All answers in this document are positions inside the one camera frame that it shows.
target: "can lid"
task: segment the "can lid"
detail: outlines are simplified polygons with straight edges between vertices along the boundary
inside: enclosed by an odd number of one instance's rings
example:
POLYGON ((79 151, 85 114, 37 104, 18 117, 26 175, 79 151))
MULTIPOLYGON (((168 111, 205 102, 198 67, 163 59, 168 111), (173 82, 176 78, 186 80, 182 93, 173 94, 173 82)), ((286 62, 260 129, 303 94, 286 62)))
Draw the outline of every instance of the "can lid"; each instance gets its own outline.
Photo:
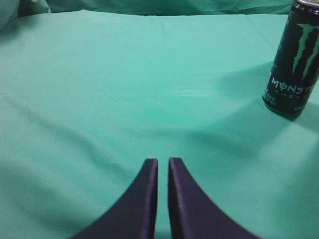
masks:
POLYGON ((319 0, 297 0, 297 1, 304 5, 319 7, 319 0))

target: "energy drink can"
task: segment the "energy drink can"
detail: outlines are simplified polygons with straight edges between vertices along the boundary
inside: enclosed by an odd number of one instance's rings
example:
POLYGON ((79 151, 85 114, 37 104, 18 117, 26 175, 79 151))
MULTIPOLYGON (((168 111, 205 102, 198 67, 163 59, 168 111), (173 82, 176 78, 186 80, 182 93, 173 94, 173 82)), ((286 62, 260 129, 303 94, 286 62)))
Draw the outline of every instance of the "energy drink can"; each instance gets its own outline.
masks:
POLYGON ((279 113, 300 114, 319 76, 319 0, 294 0, 263 100, 279 113))

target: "teal pillow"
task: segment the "teal pillow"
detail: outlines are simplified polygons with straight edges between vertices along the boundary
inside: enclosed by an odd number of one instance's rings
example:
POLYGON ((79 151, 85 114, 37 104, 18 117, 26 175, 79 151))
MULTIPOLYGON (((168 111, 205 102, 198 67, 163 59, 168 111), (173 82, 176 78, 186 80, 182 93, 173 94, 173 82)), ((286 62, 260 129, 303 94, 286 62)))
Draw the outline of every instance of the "teal pillow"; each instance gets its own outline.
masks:
POLYGON ((289 12, 292 0, 47 0, 52 12, 92 10, 139 15, 289 12))
POLYGON ((29 16, 50 12, 51 10, 46 0, 21 0, 18 16, 29 16))
POLYGON ((17 17, 19 0, 0 0, 0 30, 17 17))

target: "teal bedsheet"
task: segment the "teal bedsheet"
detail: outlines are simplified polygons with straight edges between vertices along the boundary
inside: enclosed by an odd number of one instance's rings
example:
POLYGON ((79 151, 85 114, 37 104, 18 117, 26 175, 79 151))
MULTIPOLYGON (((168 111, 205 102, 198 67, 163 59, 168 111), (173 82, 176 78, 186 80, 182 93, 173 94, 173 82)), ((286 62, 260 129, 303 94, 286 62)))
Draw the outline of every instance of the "teal bedsheet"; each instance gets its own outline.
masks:
POLYGON ((319 238, 319 88, 290 121, 262 102, 286 15, 22 17, 0 32, 0 238, 61 239, 159 160, 265 239, 319 238))

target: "green fabric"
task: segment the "green fabric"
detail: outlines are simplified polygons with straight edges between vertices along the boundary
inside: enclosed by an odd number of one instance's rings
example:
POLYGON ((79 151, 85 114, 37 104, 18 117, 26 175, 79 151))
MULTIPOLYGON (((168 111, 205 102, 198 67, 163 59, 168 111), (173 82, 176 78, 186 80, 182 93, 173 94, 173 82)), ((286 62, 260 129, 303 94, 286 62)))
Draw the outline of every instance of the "green fabric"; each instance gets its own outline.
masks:
POLYGON ((21 0, 18 15, 29 16, 40 13, 51 13, 51 9, 45 0, 21 0))
POLYGON ((21 17, 0 33, 0 238, 61 239, 102 215, 145 158, 262 238, 319 238, 319 88, 284 119, 262 93, 286 15, 21 17))
POLYGON ((47 0, 52 12, 93 10, 140 15, 288 13, 292 0, 47 0))
POLYGON ((19 0, 0 0, 0 30, 17 17, 19 0))

